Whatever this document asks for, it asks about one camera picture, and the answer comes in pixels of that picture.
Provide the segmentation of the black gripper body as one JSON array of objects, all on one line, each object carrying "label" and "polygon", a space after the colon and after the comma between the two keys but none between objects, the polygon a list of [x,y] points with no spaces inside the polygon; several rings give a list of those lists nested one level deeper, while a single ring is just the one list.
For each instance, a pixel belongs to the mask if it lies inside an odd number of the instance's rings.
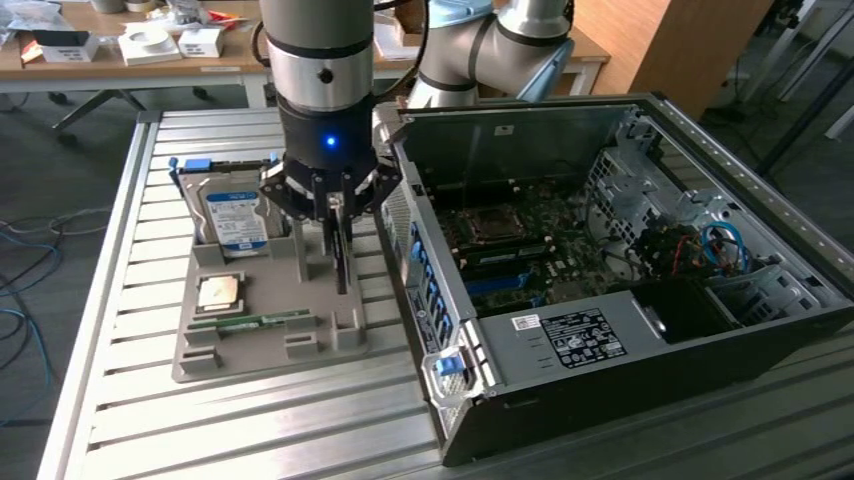
[{"label": "black gripper body", "polygon": [[374,187],[366,181],[374,169],[370,113],[373,99],[329,112],[304,110],[285,98],[277,99],[285,151],[284,171],[297,184],[312,189],[313,176],[324,176],[328,192],[341,190],[341,176],[349,176],[358,190],[358,205],[372,201]]}]

